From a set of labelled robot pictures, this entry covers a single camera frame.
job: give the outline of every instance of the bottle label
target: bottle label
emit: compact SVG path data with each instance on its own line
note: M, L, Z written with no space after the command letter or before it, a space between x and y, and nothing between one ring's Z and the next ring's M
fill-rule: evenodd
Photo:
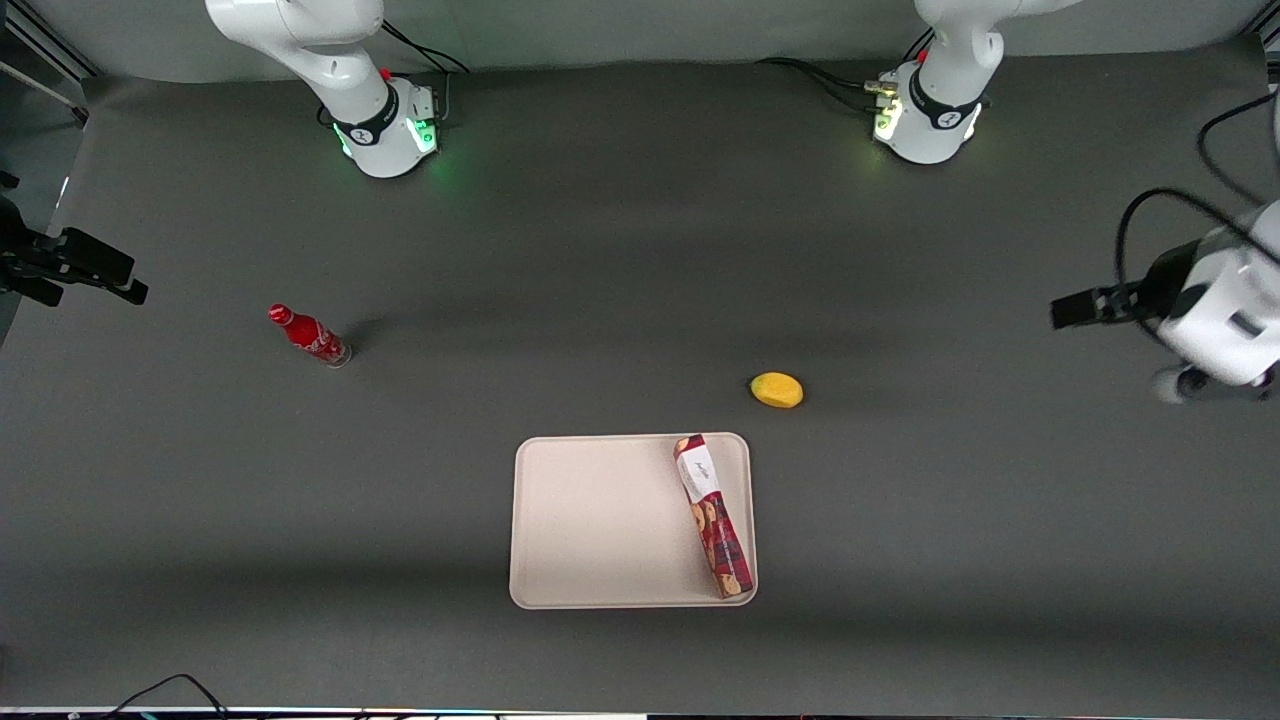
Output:
M321 325L320 323L316 323L316 325L319 325L320 334L311 341L311 345L296 345L296 347L310 354L321 363L333 365L343 359L346 347L342 345L342 338L333 334L329 328Z

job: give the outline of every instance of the metal frame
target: metal frame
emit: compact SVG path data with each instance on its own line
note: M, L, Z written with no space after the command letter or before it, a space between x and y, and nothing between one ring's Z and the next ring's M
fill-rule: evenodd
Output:
M26 0L8 0L8 5L5 27L67 79L79 83L84 78L102 74L88 58L58 35Z

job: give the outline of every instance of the wall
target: wall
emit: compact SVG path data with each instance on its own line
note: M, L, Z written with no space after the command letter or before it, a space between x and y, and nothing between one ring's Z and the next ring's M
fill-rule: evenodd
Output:
M1085 0L1004 24L1012 55L1144 53L1204 45L1238 32L1262 0ZM32 0L111 74L177 82L285 77L223 38L202 0ZM388 18L419 42L476 68L628 60L742 61L771 54L888 58L923 29L906 0L387 0ZM421 61L380 36L375 60Z

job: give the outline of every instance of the bottle cap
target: bottle cap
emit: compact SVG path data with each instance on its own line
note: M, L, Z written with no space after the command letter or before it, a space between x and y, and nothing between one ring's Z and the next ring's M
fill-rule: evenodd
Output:
M289 310L279 302L271 305L271 309L266 311L266 315L271 318L271 322L276 325L287 325L293 322L293 310Z

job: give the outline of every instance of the red snack box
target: red snack box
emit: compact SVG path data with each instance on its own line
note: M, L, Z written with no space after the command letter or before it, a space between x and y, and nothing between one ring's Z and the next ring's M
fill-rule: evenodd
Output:
M707 551L707 562L721 598L742 594L751 589L751 569L742 556L733 523L724 509L716 464L703 436L690 436L676 443L676 468L685 483L685 493L698 521L698 533Z

